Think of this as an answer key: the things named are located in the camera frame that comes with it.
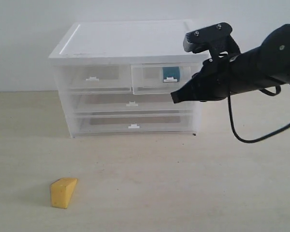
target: white plastic storage drawers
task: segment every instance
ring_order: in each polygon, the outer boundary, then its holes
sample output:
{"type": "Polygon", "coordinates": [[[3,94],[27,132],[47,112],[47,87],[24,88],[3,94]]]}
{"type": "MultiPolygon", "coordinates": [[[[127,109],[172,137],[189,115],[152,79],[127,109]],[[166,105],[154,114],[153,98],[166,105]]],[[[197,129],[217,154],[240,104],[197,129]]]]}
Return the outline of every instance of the white plastic storage drawers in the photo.
{"type": "Polygon", "coordinates": [[[71,137],[104,132],[197,131],[197,102],[170,93],[207,53],[183,51],[189,20],[77,23],[50,55],[71,137]]]}

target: blue object in drawer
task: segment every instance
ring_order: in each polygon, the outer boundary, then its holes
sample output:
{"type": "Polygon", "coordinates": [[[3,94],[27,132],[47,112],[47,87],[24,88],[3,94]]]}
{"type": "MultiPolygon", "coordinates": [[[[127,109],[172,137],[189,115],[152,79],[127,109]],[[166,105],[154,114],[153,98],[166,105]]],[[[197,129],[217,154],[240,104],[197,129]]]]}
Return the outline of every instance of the blue object in drawer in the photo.
{"type": "Polygon", "coordinates": [[[163,82],[179,82],[180,80],[180,69],[179,67],[163,67],[163,82]]]}

